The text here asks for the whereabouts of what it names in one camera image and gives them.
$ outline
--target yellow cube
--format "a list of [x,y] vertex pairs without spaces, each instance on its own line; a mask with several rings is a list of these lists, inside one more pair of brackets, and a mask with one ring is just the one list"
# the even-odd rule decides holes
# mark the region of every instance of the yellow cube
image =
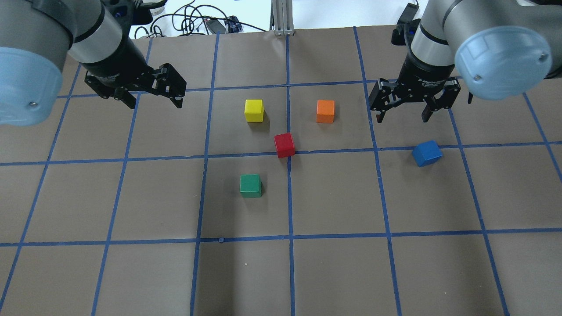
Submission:
[[246,100],[244,116],[248,122],[264,121],[264,100]]

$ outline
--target cube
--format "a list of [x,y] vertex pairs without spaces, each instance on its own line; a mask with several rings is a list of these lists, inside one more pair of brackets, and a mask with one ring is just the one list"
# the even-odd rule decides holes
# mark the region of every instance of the cube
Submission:
[[277,157],[284,158],[294,155],[294,142],[291,133],[276,135],[273,139],[275,141]]
[[316,122],[333,123],[336,115],[336,102],[334,100],[318,100],[316,105]]
[[263,122],[264,100],[246,100],[244,116],[247,122]]
[[259,174],[242,174],[240,176],[240,194],[242,197],[261,197],[261,180]]
[[443,153],[435,141],[429,141],[417,145],[412,152],[412,155],[414,156],[418,167],[430,165],[439,160],[439,158],[443,157]]

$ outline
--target orange cube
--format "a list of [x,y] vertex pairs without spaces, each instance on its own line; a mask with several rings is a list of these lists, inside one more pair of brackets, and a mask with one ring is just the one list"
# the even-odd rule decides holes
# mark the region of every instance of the orange cube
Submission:
[[333,123],[336,115],[336,102],[334,100],[318,100],[316,107],[317,123]]

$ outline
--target metal post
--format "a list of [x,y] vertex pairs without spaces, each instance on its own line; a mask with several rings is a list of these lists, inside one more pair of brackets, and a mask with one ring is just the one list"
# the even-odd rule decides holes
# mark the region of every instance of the metal post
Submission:
[[271,0],[270,29],[275,35],[293,35],[293,0]]

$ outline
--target blue cube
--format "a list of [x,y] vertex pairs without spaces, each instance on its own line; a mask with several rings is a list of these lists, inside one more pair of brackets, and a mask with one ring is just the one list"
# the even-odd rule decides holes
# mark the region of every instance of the blue cube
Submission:
[[417,145],[412,152],[412,155],[414,156],[418,167],[430,165],[439,160],[439,158],[443,157],[443,153],[435,141],[429,141]]

